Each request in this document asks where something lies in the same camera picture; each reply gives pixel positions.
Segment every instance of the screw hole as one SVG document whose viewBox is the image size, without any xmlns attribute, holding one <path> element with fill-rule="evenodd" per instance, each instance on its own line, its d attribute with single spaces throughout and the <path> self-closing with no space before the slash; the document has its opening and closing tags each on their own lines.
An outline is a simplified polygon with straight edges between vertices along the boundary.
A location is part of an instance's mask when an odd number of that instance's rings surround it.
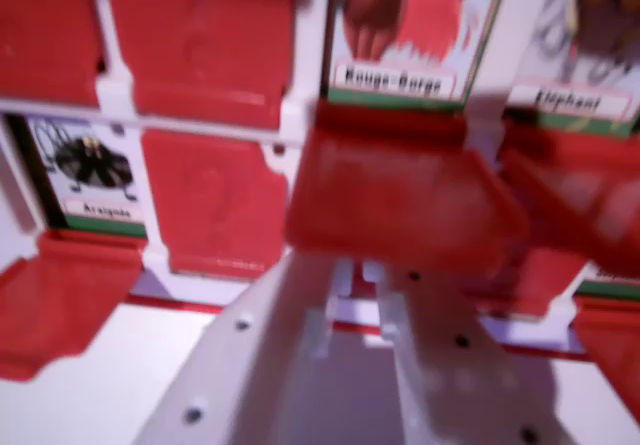
<svg viewBox="0 0 640 445">
<path fill-rule="evenodd" d="M 187 425 L 195 425 L 202 419 L 202 410 L 198 407 L 190 407 L 184 413 L 184 422 Z"/>
<path fill-rule="evenodd" d="M 287 147 L 285 147 L 282 143 L 273 144 L 273 153 L 276 156 L 281 157 L 285 154 L 286 151 L 287 151 Z"/>
<path fill-rule="evenodd" d="M 531 427 L 522 427 L 520 430 L 520 438 L 527 445 L 536 445 L 538 443 L 538 434 Z"/>
<path fill-rule="evenodd" d="M 124 137 L 124 127 L 120 123 L 112 123 L 111 131 L 113 132 L 114 135 L 119 135 L 121 137 Z"/>
<path fill-rule="evenodd" d="M 456 345 L 460 348 L 469 348 L 471 343 L 469 342 L 469 339 L 467 337 L 460 334 L 456 335 Z"/>
<path fill-rule="evenodd" d="M 96 72 L 98 72 L 98 74 L 101 74 L 101 73 L 104 73 L 106 71 L 107 71 L 107 65 L 104 62 L 104 58 L 100 57 L 100 59 L 96 63 Z"/>
<path fill-rule="evenodd" d="M 236 330 L 239 332 L 244 332 L 251 327 L 251 323 L 253 322 L 253 318 L 250 315 L 244 315 L 236 320 Z"/>
</svg>

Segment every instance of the white surface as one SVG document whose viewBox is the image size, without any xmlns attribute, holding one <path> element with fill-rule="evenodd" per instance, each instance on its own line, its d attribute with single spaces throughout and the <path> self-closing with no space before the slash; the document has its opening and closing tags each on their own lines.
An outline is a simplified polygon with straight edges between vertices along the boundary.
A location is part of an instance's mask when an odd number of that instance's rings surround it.
<svg viewBox="0 0 640 445">
<path fill-rule="evenodd" d="M 82 356 L 56 361 L 28 383 L 0 381 L 1 443 L 130 444 L 210 319 L 121 305 Z M 316 440 L 298 443 L 401 443 L 388 346 L 379 337 L 335 333 L 330 351 L 309 368 L 311 399 L 299 404 L 292 430 Z M 524 356 L 515 362 L 578 443 L 640 443 L 638 426 L 593 364 Z M 336 421 L 340 426 L 329 426 Z"/>
<path fill-rule="evenodd" d="M 538 406 L 450 280 L 407 272 L 389 266 L 377 283 L 407 445 L 509 444 L 522 430 L 535 431 L 544 443 L 574 444 L 553 409 Z"/>
<path fill-rule="evenodd" d="M 136 445 L 279 443 L 270 438 L 281 404 L 330 335 L 336 263 L 293 251 L 238 297 L 207 328 Z M 186 423 L 194 407 L 202 416 Z"/>
</svg>

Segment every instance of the red plastic tile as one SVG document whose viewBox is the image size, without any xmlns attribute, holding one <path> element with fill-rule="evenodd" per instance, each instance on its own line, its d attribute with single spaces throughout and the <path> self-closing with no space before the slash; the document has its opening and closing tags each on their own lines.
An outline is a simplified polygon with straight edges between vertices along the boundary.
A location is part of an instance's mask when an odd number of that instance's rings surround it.
<svg viewBox="0 0 640 445">
<path fill-rule="evenodd" d="M 111 0 L 139 111 L 278 128 L 294 0 Z"/>
<path fill-rule="evenodd" d="M 163 130 L 142 143 L 172 269 L 255 278 L 280 259 L 288 185 L 258 143 Z"/>
<path fill-rule="evenodd" d="M 50 231 L 40 255 L 0 274 L 0 376 L 27 380 L 84 351 L 138 279 L 143 244 Z"/>
<path fill-rule="evenodd" d="M 518 134 L 504 154 L 505 169 L 556 233 L 609 271 L 639 275 L 638 143 L 562 132 Z"/>
<path fill-rule="evenodd" d="M 303 249 L 485 273 L 527 229 L 523 210 L 474 153 L 316 126 L 286 234 Z"/>
<path fill-rule="evenodd" d="M 578 338 L 635 419 L 640 422 L 640 310 L 617 300 L 578 300 Z"/>
<path fill-rule="evenodd" d="M 97 106 L 93 0 L 0 0 L 0 94 Z"/>
</svg>

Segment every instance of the card label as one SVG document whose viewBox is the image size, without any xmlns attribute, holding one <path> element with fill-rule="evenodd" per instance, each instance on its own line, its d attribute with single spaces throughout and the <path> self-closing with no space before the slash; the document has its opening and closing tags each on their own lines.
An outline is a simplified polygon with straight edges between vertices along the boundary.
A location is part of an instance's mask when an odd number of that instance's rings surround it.
<svg viewBox="0 0 640 445">
<path fill-rule="evenodd" d="M 364 92 L 448 100 L 455 76 L 440 70 L 402 70 L 362 63 L 336 66 L 334 85 Z"/>
<path fill-rule="evenodd" d="M 631 98 L 603 90 L 521 83 L 513 88 L 509 103 L 543 112 L 622 120 Z"/>
</svg>

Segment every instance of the upright flap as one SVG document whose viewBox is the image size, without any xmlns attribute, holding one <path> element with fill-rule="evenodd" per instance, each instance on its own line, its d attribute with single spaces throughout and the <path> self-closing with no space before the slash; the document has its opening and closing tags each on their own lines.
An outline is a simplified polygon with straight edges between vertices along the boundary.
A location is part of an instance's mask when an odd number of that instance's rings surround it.
<svg viewBox="0 0 640 445">
<path fill-rule="evenodd" d="M 471 152 L 316 128 L 286 225 L 292 245 L 456 272 L 499 266 L 528 222 Z"/>
<path fill-rule="evenodd" d="M 51 360 L 82 352 L 126 297 L 142 271 L 143 241 L 101 237 L 47 232 L 38 256 L 0 274 L 1 377 L 26 380 Z"/>
</svg>

